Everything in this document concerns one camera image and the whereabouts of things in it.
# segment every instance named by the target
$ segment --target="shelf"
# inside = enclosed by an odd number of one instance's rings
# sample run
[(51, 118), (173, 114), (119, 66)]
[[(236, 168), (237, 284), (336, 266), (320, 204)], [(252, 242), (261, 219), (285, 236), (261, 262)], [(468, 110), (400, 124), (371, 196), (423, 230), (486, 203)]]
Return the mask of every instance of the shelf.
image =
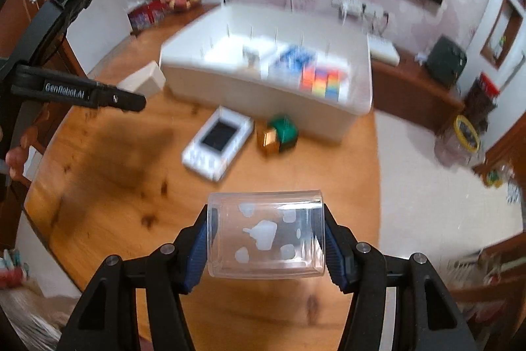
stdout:
[[(502, 6), (480, 55), (499, 69), (515, 42), (526, 12), (519, 0), (502, 0)], [(495, 55), (500, 45), (500, 52)]]
[(514, 6), (515, 10), (519, 13), (521, 17), (526, 15), (526, 9), (522, 6), (519, 0), (509, 0), (511, 5)]

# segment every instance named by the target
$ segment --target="wooden cabinet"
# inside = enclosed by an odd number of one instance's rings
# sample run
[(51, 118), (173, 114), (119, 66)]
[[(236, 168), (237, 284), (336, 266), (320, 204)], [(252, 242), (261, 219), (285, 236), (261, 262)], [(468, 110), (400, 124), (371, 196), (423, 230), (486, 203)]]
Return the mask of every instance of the wooden cabinet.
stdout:
[(462, 112), (464, 102), (434, 81), (413, 54), (398, 52), (398, 66), (371, 61), (374, 108), (439, 134)]
[[(0, 27), (0, 57), (7, 58), (10, 56), (18, 39), (45, 1), (7, 0), (5, 2), (0, 9), (0, 22), (2, 23)], [(61, 37), (57, 38), (54, 44), (60, 42)], [(56, 45), (49, 47), (50, 53), (55, 48)], [(46, 63), (45, 68), (85, 76), (67, 40)], [(38, 124), (40, 150), (49, 144), (54, 132), (67, 114), (69, 106), (52, 103), (46, 106), (46, 110), (48, 112), (47, 119)], [(0, 250), (14, 246), (26, 191), (19, 184), (15, 184), (9, 189), (6, 200), (0, 203)]]

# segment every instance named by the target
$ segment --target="clear plastic cup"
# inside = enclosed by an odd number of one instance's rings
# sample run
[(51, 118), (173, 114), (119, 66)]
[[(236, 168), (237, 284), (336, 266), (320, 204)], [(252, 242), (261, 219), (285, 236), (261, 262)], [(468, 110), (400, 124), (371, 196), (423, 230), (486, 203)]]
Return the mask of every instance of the clear plastic cup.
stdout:
[(207, 245), (212, 277), (321, 276), (325, 271), (322, 193), (211, 193)]

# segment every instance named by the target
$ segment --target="wooden door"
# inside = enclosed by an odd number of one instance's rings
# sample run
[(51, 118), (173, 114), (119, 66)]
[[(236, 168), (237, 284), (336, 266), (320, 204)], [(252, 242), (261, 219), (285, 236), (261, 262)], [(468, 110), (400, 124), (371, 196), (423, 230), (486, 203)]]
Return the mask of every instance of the wooden door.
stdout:
[(516, 182), (526, 191), (526, 113), (488, 151), (484, 164), (474, 170), (485, 176), (503, 163), (512, 165)]
[[(0, 57), (7, 58), (12, 53), (18, 39), (25, 32), (32, 18), (38, 12), (40, 6), (46, 0), (7, 0), (0, 9)], [(58, 37), (55, 44), (61, 42)], [(50, 53), (56, 47), (53, 45), (49, 48)], [(78, 76), (85, 74), (78, 63), (71, 47), (64, 40), (57, 53), (46, 63), (45, 68), (69, 72)], [(41, 149), (45, 148), (51, 140), (53, 133), (64, 119), (70, 106), (60, 105), (57, 103), (48, 104), (45, 107), (47, 112), (46, 120), (38, 124), (38, 141)], [(12, 185), (7, 193), (7, 198), (0, 203), (0, 250), (14, 246), (20, 212), (24, 202), (24, 187), (19, 184)]]

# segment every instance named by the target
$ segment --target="wooden table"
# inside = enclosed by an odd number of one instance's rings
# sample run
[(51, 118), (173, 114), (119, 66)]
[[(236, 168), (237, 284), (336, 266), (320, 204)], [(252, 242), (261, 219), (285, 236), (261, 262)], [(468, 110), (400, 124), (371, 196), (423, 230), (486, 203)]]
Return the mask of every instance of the wooden table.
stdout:
[[(197, 12), (143, 32), (101, 75), (118, 82), (159, 57), (162, 40)], [(360, 118), (340, 146), (300, 138), (265, 158), (252, 137), (220, 184), (188, 172), (181, 152), (214, 111), (169, 92), (142, 113), (73, 108), (41, 161), (25, 209), (48, 249), (85, 288), (104, 258), (151, 253), (191, 225), (213, 191), (321, 189), (340, 224), (378, 243), (379, 164), (373, 114)], [(328, 274), (295, 280), (211, 278), (182, 297), (196, 349), (336, 349), (349, 310)], [(144, 293), (138, 322), (149, 337)]]

